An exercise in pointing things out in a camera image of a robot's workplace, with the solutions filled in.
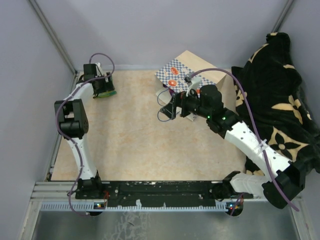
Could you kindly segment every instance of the checkerboard pattern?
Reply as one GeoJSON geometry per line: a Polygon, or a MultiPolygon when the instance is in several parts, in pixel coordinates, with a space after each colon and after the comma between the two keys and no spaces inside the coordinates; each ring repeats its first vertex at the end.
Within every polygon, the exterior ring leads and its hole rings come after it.
{"type": "MultiPolygon", "coordinates": [[[[193,71],[177,59],[174,59],[157,71],[155,75],[164,85],[168,86],[176,93],[179,93],[188,90],[188,84],[185,82],[185,77],[189,73],[193,73],[193,71]]],[[[202,78],[199,88],[204,85],[215,84],[201,75],[198,76],[202,78]]]]}

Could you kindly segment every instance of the table surface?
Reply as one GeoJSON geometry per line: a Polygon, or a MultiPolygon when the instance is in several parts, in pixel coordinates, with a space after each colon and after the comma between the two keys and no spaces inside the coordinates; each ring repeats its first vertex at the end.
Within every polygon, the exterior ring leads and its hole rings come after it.
{"type": "MultiPolygon", "coordinates": [[[[199,181],[222,180],[244,171],[245,155],[212,132],[205,119],[177,117],[160,122],[155,95],[156,70],[116,71],[117,94],[90,99],[88,147],[102,180],[199,181]]],[[[235,110],[236,94],[230,77],[220,89],[225,106],[235,110]]],[[[51,180],[76,179],[72,151],[61,141],[51,180]]]]}

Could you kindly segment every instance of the cable clip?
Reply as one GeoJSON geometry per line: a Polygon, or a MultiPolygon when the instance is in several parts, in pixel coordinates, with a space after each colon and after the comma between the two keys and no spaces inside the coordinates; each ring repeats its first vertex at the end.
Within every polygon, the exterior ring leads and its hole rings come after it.
{"type": "Polygon", "coordinates": [[[258,144],[258,146],[256,146],[253,151],[255,152],[258,149],[257,155],[259,156],[264,150],[266,150],[269,145],[266,144],[267,139],[262,140],[261,143],[258,144]]]}
{"type": "Polygon", "coordinates": [[[191,84],[191,76],[194,72],[189,72],[185,77],[184,77],[184,81],[189,85],[191,84]]]}
{"type": "Polygon", "coordinates": [[[71,138],[71,140],[67,139],[67,141],[71,141],[72,142],[72,144],[73,144],[72,148],[78,146],[78,143],[75,140],[73,140],[72,138],[71,138]]]}

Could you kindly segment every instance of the blanket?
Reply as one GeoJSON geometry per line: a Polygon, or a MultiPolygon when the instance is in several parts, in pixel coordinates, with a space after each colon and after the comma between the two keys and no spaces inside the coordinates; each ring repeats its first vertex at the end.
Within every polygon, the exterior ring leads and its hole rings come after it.
{"type": "MultiPolygon", "coordinates": [[[[286,33],[270,33],[243,68],[232,67],[251,107],[261,139],[293,162],[302,161],[307,174],[320,173],[320,130],[312,120],[302,78],[290,55],[291,41],[286,33]]],[[[244,96],[234,83],[236,111],[252,129],[244,96]]],[[[247,158],[247,174],[263,172],[247,158]]]]}

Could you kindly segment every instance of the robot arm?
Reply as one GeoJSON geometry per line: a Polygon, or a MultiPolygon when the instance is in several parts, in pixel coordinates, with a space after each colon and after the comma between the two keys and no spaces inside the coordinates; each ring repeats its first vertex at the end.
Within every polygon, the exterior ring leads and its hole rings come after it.
{"type": "MultiPolygon", "coordinates": [[[[92,81],[91,84],[87,83],[83,85],[87,80],[104,76],[99,62],[84,64],[83,70],[83,81],[76,84],[75,89],[78,90],[63,106],[62,111],[59,112],[58,121],[61,131],[71,137],[71,139],[66,139],[66,141],[72,149],[78,170],[82,168],[81,179],[90,180],[98,175],[98,171],[91,158],[88,147],[87,133],[89,130],[89,123],[84,104],[93,96],[97,96],[98,94],[107,91],[113,91],[115,88],[111,77],[97,79],[92,81]],[[75,148],[74,143],[77,144],[82,156],[82,165],[80,155],[75,148]]],[[[56,101],[54,103],[56,114],[59,106],[64,100],[56,101]]]]}
{"type": "Polygon", "coordinates": [[[225,198],[228,193],[230,196],[234,193],[249,193],[260,197],[265,196],[271,204],[280,209],[287,205],[271,181],[263,150],[266,151],[271,173],[290,200],[304,189],[306,170],[303,163],[292,162],[289,158],[275,152],[265,142],[259,144],[256,135],[241,121],[241,118],[224,107],[222,95],[215,85],[201,87],[200,97],[193,89],[188,93],[188,95],[186,92],[174,94],[171,101],[160,111],[172,120],[176,117],[177,107],[181,108],[181,117],[193,113],[206,118],[213,132],[239,148],[265,174],[265,176],[256,176],[232,172],[222,181],[222,198],[225,198]]]}

